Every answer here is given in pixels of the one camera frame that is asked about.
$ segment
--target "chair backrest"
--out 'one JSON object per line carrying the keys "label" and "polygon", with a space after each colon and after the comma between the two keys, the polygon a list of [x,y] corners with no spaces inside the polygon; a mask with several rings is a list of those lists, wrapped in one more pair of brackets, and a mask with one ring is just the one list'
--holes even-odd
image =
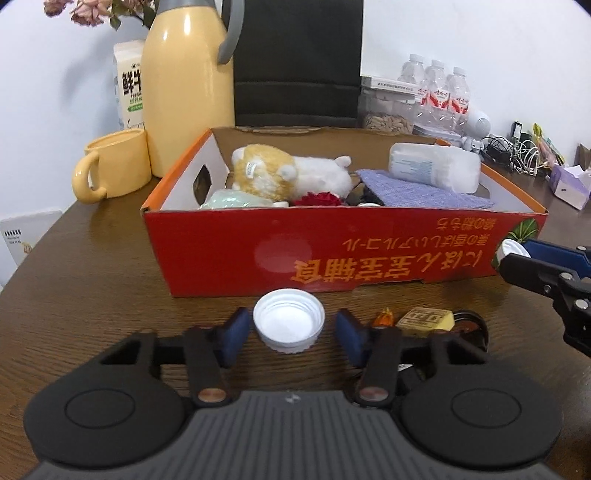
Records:
{"label": "chair backrest", "polygon": [[245,0],[236,124],[354,127],[362,27],[363,0]]}

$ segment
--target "plush toy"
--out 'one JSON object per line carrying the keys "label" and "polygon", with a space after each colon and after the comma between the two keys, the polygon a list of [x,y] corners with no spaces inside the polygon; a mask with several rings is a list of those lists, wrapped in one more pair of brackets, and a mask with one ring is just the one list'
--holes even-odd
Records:
{"label": "plush toy", "polygon": [[347,167],[351,157],[294,157],[298,175],[290,200],[299,200],[307,193],[329,192],[345,198],[353,189]]}
{"label": "plush toy", "polygon": [[280,202],[292,198],[298,176],[294,157],[269,145],[247,145],[232,153],[234,190]]}

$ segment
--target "red flower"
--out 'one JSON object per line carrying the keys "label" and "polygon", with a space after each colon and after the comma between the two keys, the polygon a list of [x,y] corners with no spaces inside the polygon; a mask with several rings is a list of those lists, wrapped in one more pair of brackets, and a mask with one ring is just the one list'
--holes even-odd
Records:
{"label": "red flower", "polygon": [[312,193],[308,192],[300,200],[295,200],[296,206],[340,206],[343,203],[336,195],[330,192]]}

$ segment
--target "small cardboard box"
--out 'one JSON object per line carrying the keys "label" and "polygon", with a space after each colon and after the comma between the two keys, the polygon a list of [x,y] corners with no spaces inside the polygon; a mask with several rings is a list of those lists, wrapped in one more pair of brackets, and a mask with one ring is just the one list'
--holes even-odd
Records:
{"label": "small cardboard box", "polygon": [[143,40],[117,43],[113,47],[113,82],[119,113],[119,126],[144,127],[142,103],[141,59]]}

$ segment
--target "plastic bottle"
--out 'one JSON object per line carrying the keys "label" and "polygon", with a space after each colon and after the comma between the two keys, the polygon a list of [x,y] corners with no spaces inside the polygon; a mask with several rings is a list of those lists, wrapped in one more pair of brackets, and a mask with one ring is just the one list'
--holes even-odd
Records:
{"label": "plastic bottle", "polygon": [[445,75],[445,64],[439,60],[433,60],[427,68],[429,94],[427,104],[431,107],[447,109],[449,102],[449,85]]}
{"label": "plastic bottle", "polygon": [[427,88],[425,87],[425,68],[423,67],[425,59],[420,55],[411,53],[408,62],[402,66],[402,73],[398,80],[402,82],[412,83],[418,85],[417,99],[421,101],[421,105],[425,104],[427,100]]}
{"label": "plastic bottle", "polygon": [[470,105],[470,89],[466,83],[466,71],[454,67],[453,76],[449,80],[450,99],[448,110],[454,116],[455,129],[463,133],[463,126],[466,123],[466,115]]}
{"label": "plastic bottle", "polygon": [[447,110],[449,103],[449,85],[445,75],[445,64],[433,60],[425,70],[425,84],[428,89],[427,101],[423,109],[424,118],[419,124],[431,128],[453,130],[453,115]]}

